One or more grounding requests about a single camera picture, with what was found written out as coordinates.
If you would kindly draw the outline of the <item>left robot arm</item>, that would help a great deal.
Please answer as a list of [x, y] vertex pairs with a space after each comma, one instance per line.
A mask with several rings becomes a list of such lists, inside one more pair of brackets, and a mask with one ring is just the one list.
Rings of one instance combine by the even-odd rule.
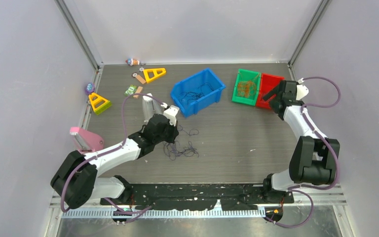
[[159, 143], [174, 143], [178, 134], [175, 118], [155, 114], [123, 142], [93, 153], [70, 152], [50, 181], [61, 197], [62, 211], [77, 209], [96, 198], [113, 198], [119, 204], [127, 204], [132, 192], [126, 187], [126, 181], [118, 176], [103, 178], [102, 174], [146, 156]]

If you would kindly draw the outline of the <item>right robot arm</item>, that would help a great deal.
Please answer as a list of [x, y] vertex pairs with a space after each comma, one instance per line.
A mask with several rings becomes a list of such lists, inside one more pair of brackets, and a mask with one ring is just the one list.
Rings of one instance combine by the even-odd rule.
[[269, 174], [263, 181], [262, 196], [267, 202], [276, 202], [296, 188], [328, 190], [338, 182], [340, 143], [326, 136], [312, 121], [308, 105], [302, 101], [308, 94], [304, 81], [282, 80], [263, 96], [297, 139], [288, 169]]

